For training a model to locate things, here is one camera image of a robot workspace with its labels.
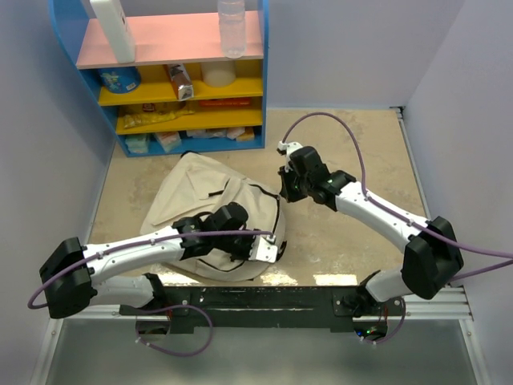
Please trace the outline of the beige student backpack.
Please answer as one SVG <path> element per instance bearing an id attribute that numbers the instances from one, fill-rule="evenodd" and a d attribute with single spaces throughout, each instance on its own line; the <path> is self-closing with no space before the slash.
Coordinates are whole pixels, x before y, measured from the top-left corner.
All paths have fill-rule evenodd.
<path id="1" fill-rule="evenodd" d="M 210 157 L 189 152 L 160 185 L 140 228 L 142 235 L 172 225 L 183 217 L 212 213 L 232 201 L 248 213 L 248 229 L 273 232 L 278 247 L 277 259 L 285 252 L 285 215 L 281 197 L 269 186 L 244 176 Z M 170 264 L 190 274 L 220 282 L 243 282 L 257 278 L 269 264 L 235 260 L 214 249 L 205 257 Z"/>

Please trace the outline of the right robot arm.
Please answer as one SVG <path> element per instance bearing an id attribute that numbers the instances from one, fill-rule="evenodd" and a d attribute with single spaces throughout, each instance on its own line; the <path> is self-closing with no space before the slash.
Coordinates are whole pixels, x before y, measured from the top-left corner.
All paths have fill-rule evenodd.
<path id="1" fill-rule="evenodd" d="M 280 195 L 289 203 L 310 197 L 360 221 L 403 254 L 401 266 L 371 274 L 342 299 L 353 316 L 374 315 L 390 299 L 409 294 L 432 299 L 462 269 L 463 257 L 445 218 L 428 220 L 365 192 L 354 176 L 330 172 L 311 146 L 279 143 L 277 151 L 286 158 L 278 174 Z"/>

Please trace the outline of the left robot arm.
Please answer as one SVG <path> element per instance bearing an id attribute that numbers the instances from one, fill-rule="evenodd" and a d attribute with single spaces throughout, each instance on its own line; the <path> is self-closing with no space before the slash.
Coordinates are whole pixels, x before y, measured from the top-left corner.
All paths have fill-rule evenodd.
<path id="1" fill-rule="evenodd" d="M 214 213 L 184 217 L 142 236 L 107 244 L 84 245 L 77 237 L 62 241 L 39 270 L 42 286 L 30 298 L 32 310 L 45 308 L 53 319 L 68 318 L 97 305 L 125 305 L 158 314 L 166 305 L 154 274 L 126 273 L 162 262 L 204 257 L 213 250 L 252 260 L 265 236 L 248 229 L 248 213 L 232 202 Z"/>

